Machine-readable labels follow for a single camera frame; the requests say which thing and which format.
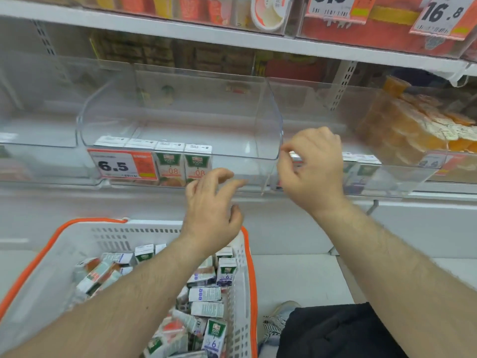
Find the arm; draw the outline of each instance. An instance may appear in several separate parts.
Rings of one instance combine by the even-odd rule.
[[[282,150],[278,171],[284,191],[329,236],[406,354],[475,357],[477,292],[346,199],[339,136],[326,127],[309,129]],[[287,153],[291,150],[304,161],[298,173]]]
[[[238,206],[229,210],[229,205],[246,181],[232,180],[216,193],[218,183],[231,177],[231,171],[218,168],[190,183],[188,209],[176,240],[4,357],[139,356],[197,267],[239,233],[242,214]]]

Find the forearm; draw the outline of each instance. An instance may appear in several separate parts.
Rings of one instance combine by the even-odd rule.
[[[181,236],[5,357],[137,357],[205,258]]]
[[[313,217],[409,357],[475,356],[477,292],[349,201]]]

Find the shopping basket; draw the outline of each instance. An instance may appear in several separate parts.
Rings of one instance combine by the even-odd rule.
[[[148,243],[170,243],[182,221],[76,219],[57,229],[21,273],[0,304],[0,355],[32,337],[66,309],[75,288],[75,264],[106,252],[132,252]],[[237,273],[228,289],[229,358],[257,357],[257,288],[248,233],[242,227],[231,246]]]

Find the black fabric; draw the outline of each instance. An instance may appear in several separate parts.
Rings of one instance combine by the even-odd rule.
[[[407,358],[369,303],[297,308],[277,358]]]

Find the floor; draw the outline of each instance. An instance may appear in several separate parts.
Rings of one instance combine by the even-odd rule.
[[[0,251],[0,299],[7,294],[21,271],[36,256],[32,251]],[[259,324],[280,303],[295,300],[303,307],[362,303],[365,296],[354,277],[338,256],[320,255],[254,255],[257,276]],[[434,259],[477,289],[477,259]]]

